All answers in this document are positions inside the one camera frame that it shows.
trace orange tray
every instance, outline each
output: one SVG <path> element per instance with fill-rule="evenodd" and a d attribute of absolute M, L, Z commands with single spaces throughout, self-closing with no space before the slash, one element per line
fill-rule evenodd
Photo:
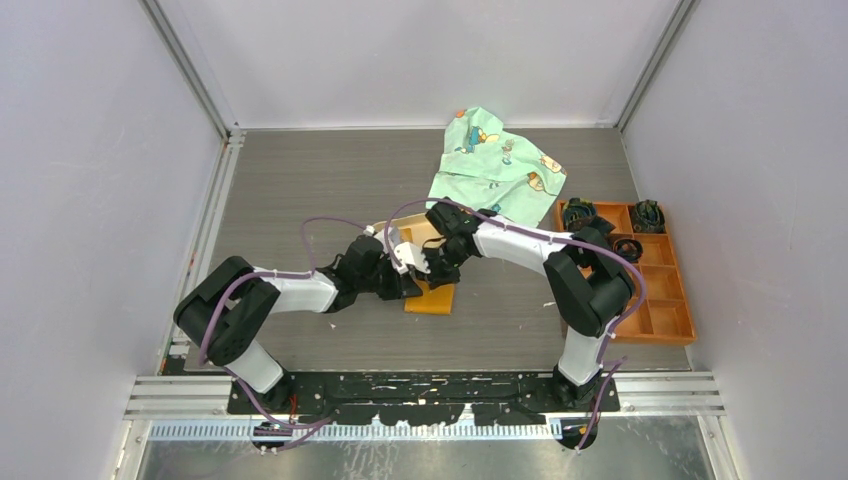
<path fill-rule="evenodd" d="M 554 225 L 557 231 L 565 231 L 562 209 L 567 202 L 558 200 L 554 205 Z M 648 286 L 647 301 L 634 314 L 627 317 L 615 330 L 614 342 L 646 343 L 655 345 L 689 345 L 697 339 L 680 264 L 668 233 L 634 233 L 630 223 L 631 203 L 595 202 L 598 215 L 615 225 L 611 240 L 632 238 L 642 244 L 644 252 L 633 264 L 645 277 Z M 636 301 L 634 295 L 631 304 Z"/>

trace white wall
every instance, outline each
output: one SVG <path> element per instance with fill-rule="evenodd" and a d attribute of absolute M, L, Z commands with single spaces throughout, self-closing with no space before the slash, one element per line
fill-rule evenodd
<path fill-rule="evenodd" d="M 0 15 L 0 477 L 104 478 L 220 140 L 135 1 Z"/>
<path fill-rule="evenodd" d="M 325 128 L 612 125 L 677 1 L 163 3 L 242 127 Z"/>
<path fill-rule="evenodd" d="M 848 4 L 701 2 L 626 144 L 750 478 L 845 478 Z"/>

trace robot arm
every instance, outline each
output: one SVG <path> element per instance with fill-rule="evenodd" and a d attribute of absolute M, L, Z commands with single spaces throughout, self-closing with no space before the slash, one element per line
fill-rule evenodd
<path fill-rule="evenodd" d="M 607 326 L 621 314 L 634 291 L 632 280 L 616 262 L 558 243 L 573 238 L 609 249 L 597 226 L 590 224 L 576 234 L 526 227 L 520 227 L 519 233 L 503 217 L 492 217 L 494 224 L 483 222 L 443 202 L 436 203 L 426 217 L 445 238 L 439 247 L 392 247 L 369 230 L 331 265 L 312 275 L 254 268 L 241 257 L 231 257 L 180 303 L 174 321 L 200 345 L 225 290 L 240 277 L 257 274 L 258 278 L 233 292 L 230 301 L 237 303 L 224 309 L 212 332 L 207 357 L 245 380 L 269 407 L 279 409 L 290 396 L 291 376 L 254 340 L 269 314 L 296 310 L 332 313 L 366 292 L 383 300 L 418 296 L 421 290 L 413 275 L 435 288 L 457 283 L 459 267 L 472 256 L 502 259 L 548 278 L 560 315 L 568 324 L 565 348 L 553 369 L 556 393 L 572 408 L 588 404 L 599 386 L 598 358 Z M 403 261 L 392 260 L 388 248 L 402 253 Z M 581 268 L 590 268 L 592 274 L 584 277 Z"/>
<path fill-rule="evenodd" d="M 470 256 L 506 260 L 548 278 L 560 316 L 568 326 L 563 353 L 553 372 L 557 394 L 574 406 L 591 400 L 600 379 L 600 353 L 611 333 L 607 327 L 625 309 L 635 287 L 618 263 L 592 251 L 564 247 L 561 241 L 580 240 L 609 250 L 603 221 L 575 234 L 549 232 L 518 227 L 501 216 L 483 222 L 441 202 L 426 216 L 445 237 L 438 249 L 424 249 L 432 272 L 426 276 L 431 287 L 449 283 L 448 279 L 458 281 L 458 267 Z M 592 270 L 588 278 L 581 272 L 586 268 Z"/>

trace metal floor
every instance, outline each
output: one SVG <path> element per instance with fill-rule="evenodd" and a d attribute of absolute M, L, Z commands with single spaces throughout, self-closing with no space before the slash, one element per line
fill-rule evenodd
<path fill-rule="evenodd" d="M 310 442 L 276 456 L 247 442 L 151 442 L 138 478 L 715 478 L 695 418 L 604 418 L 600 428 L 579 458 L 553 439 Z"/>
<path fill-rule="evenodd" d="M 562 198 L 636 201 L 619 133 L 613 129 L 511 130 L 561 163 Z M 230 255 L 286 271 L 308 270 L 299 226 L 331 215 L 373 223 L 426 197 L 438 169 L 442 130 L 249 132 L 236 166 L 212 268 Z M 420 213 L 412 207 L 406 214 Z M 552 228 L 550 215 L 539 225 Z M 321 265 L 358 234 L 338 223 L 310 224 Z M 462 269 L 453 314 L 414 315 L 403 302 L 362 295 L 332 314 L 270 317 L 258 340 L 290 370 L 548 370 L 563 330 L 547 280 L 496 260 Z M 187 365 L 196 365 L 192 348 Z M 681 347 L 612 345 L 627 369 L 688 369 Z"/>

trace black bracket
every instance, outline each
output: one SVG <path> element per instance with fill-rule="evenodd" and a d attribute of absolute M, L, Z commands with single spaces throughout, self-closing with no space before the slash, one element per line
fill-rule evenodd
<path fill-rule="evenodd" d="M 592 224 L 572 237 L 611 250 L 604 234 Z M 599 337 L 607 323 L 619 315 L 633 297 L 630 275 L 611 258 L 591 250 L 566 246 L 543 263 L 562 319 L 587 337 Z M 591 268 L 585 278 L 580 268 Z"/>
<path fill-rule="evenodd" d="M 224 260 L 180 302 L 174 311 L 174 323 L 192 342 L 200 345 L 212 312 L 224 291 L 236 279 L 251 272 L 253 267 L 242 257 Z M 238 303 L 225 307 L 221 313 L 206 353 L 209 360 L 223 366 L 240 357 L 256 337 L 279 296 L 279 290 L 258 278 L 248 280 L 236 288 L 230 300 Z"/>
<path fill-rule="evenodd" d="M 559 421 L 559 426 L 562 430 L 562 437 L 557 438 L 556 441 L 559 442 L 560 445 L 569 449 L 575 450 L 577 445 L 580 444 L 580 439 L 583 438 L 583 435 L 586 434 L 586 429 L 589 428 L 589 420 L 588 419 L 579 419 L 579 418 L 563 418 Z M 583 443 L 581 449 L 585 450 L 592 446 L 595 443 L 595 439 L 598 438 L 598 423 L 595 422 L 592 425 L 592 430 L 589 431 L 589 436 L 586 437 L 586 441 Z"/>

